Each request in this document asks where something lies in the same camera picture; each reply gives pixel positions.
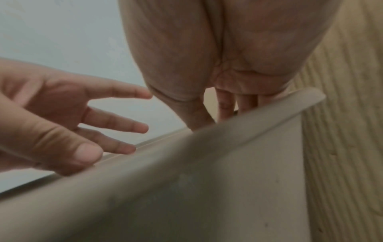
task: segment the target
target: white surface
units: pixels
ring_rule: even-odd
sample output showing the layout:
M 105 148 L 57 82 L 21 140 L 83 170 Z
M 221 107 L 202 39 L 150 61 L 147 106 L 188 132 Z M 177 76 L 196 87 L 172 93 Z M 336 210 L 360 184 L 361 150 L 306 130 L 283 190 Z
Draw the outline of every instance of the white surface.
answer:
M 1 57 L 144 85 L 125 42 L 117 0 L 1 0 L 0 43 Z M 91 105 L 149 124 L 144 135 L 103 130 L 132 144 L 184 127 L 155 98 L 104 99 Z M 0 173 L 0 192 L 47 174 Z

